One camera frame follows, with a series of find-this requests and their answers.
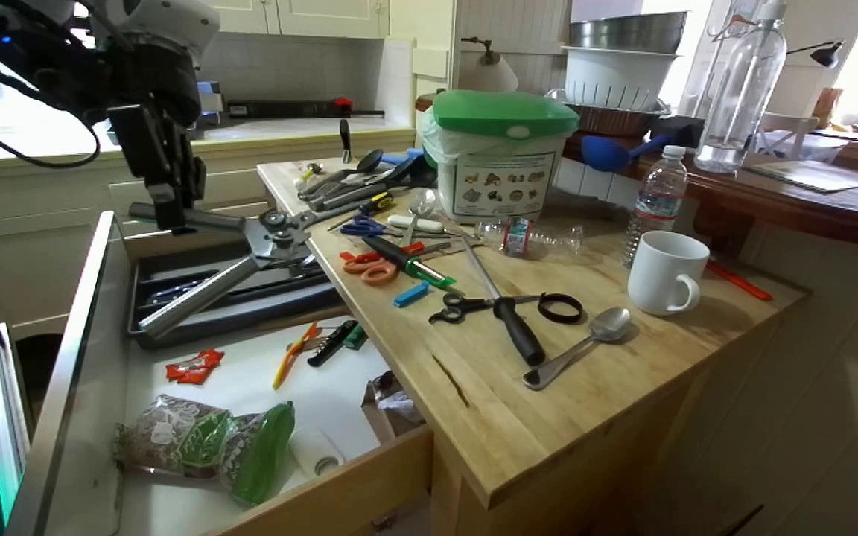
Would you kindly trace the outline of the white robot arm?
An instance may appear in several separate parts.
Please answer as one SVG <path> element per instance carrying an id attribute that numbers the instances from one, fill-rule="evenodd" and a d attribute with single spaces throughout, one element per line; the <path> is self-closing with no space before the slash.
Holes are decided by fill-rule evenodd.
<path id="1" fill-rule="evenodd" d="M 188 232 L 204 192 L 188 141 L 201 113 L 197 62 L 216 32 L 204 0 L 0 0 L 0 83 L 84 128 L 109 123 L 148 192 L 130 215 Z"/>

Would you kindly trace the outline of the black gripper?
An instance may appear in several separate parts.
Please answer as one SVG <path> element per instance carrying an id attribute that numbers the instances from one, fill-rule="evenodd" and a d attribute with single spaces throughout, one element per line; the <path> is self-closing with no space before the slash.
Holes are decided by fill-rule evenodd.
<path id="1" fill-rule="evenodd" d="M 188 131 L 154 104 L 115 104 L 109 125 L 127 169 L 146 184 L 160 229 L 191 232 L 204 192 L 204 165 L 191 153 Z"/>

